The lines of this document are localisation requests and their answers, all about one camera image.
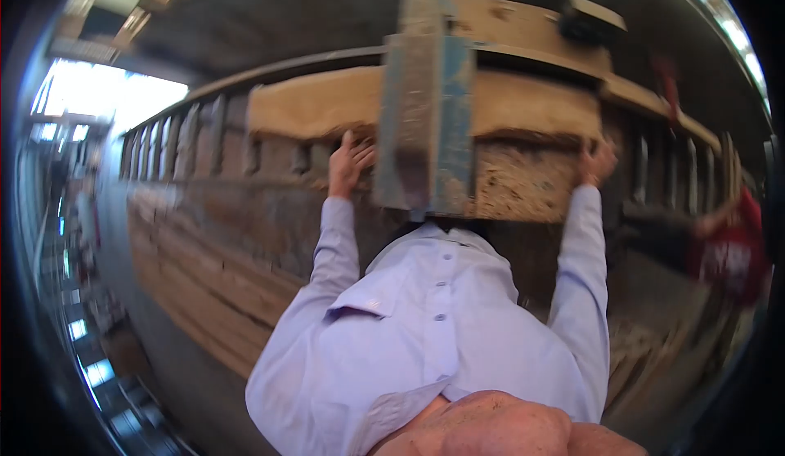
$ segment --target shirt sleeve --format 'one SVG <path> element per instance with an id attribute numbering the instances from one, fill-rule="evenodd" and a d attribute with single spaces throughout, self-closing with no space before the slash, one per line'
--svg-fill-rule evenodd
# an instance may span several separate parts
<path id="1" fill-rule="evenodd" d="M 570 349 L 583 377 L 592 419 L 579 422 L 600 422 L 608 395 L 607 275 L 600 191 L 580 186 L 573 192 L 564 225 L 548 318 L 548 327 Z"/>
<path id="2" fill-rule="evenodd" d="M 339 294 L 358 278 L 354 206 L 344 198 L 328 197 L 322 206 L 321 232 L 313 252 L 311 281 L 300 289 L 281 315 L 265 351 L 289 348 L 303 329 L 324 318 Z"/>

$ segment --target raised arm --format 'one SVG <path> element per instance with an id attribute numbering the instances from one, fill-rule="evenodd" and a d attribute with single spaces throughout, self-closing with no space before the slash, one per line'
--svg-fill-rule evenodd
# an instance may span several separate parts
<path id="1" fill-rule="evenodd" d="M 572 194 L 559 254 L 548 327 L 567 345 L 583 376 L 589 420 L 600 422 L 608 394 L 610 343 L 605 239 L 597 187 L 616 164 L 613 143 L 601 141 L 594 155 L 584 148 L 579 186 Z"/>
<path id="2" fill-rule="evenodd" d="M 341 147 L 330 156 L 330 186 L 322 206 L 311 281 L 281 315 L 265 349 L 287 348 L 307 325 L 324 317 L 340 293 L 357 282 L 359 262 L 350 198 L 360 172 L 371 166 L 374 159 L 374 147 L 368 143 L 355 146 L 351 131 L 344 134 Z"/>

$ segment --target red shirt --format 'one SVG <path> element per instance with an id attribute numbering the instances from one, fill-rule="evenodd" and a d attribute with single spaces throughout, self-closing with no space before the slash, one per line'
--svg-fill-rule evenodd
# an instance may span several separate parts
<path id="1" fill-rule="evenodd" d="M 742 189 L 736 212 L 739 225 L 722 225 L 708 239 L 692 243 L 687 271 L 702 283 L 721 281 L 736 304 L 749 306 L 758 300 L 772 264 L 764 252 L 760 206 L 747 188 Z"/>

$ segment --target ceiling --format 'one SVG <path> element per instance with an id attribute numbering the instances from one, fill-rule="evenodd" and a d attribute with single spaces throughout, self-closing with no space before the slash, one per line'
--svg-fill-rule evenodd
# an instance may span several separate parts
<path id="1" fill-rule="evenodd" d="M 135 39 L 140 55 L 211 81 L 273 63 L 380 45 L 397 28 L 399 0 L 171 0 Z M 564 0 L 515 0 L 559 10 Z M 655 88 L 649 57 L 672 58 L 682 108 L 729 131 L 743 163 L 763 172 L 769 123 L 757 88 L 717 31 L 687 0 L 592 0 L 618 12 L 628 32 L 612 46 L 614 71 Z"/>

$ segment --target window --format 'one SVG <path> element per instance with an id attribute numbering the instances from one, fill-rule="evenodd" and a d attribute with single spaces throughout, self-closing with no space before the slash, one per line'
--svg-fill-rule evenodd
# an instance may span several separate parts
<path id="1" fill-rule="evenodd" d="M 131 409 L 113 417 L 110 422 L 112 422 L 114 431 L 117 432 L 117 435 L 120 437 L 130 436 L 132 433 L 138 432 L 142 427 L 139 423 L 139 419 L 133 414 Z"/>
<path id="2" fill-rule="evenodd" d="M 76 126 L 76 128 L 74 128 L 74 136 L 71 137 L 71 140 L 74 142 L 84 141 L 85 137 L 87 137 L 88 130 L 90 130 L 90 126 L 84 126 L 82 124 Z"/>
<path id="3" fill-rule="evenodd" d="M 181 83 L 59 58 L 39 89 L 32 113 L 61 117 L 67 111 L 111 118 L 111 130 L 116 134 L 180 101 L 187 93 L 188 87 Z M 51 134 L 46 140 L 54 140 L 55 129 L 56 125 L 48 129 Z M 73 141 L 83 140 L 87 129 L 77 127 Z"/>
<path id="4" fill-rule="evenodd" d="M 63 291 L 63 304 L 78 304 L 79 303 L 79 290 L 74 289 L 70 291 Z"/>
<path id="5" fill-rule="evenodd" d="M 43 128 L 41 129 L 41 140 L 42 141 L 54 140 L 54 135 L 56 132 L 57 132 L 57 124 L 54 123 L 44 124 Z"/>
<path id="6" fill-rule="evenodd" d="M 71 261 L 68 260 L 68 249 L 63 250 L 63 274 L 66 279 L 71 278 Z"/>
<path id="7" fill-rule="evenodd" d="M 114 377 L 114 371 L 112 364 L 109 363 L 109 359 L 100 360 L 95 364 L 83 367 L 82 372 L 85 375 L 87 385 L 91 388 L 95 388 L 97 385 L 107 382 Z"/>
<path id="8" fill-rule="evenodd" d="M 71 332 L 71 340 L 75 341 L 87 334 L 87 325 L 83 319 L 78 319 L 68 324 L 68 330 Z"/>

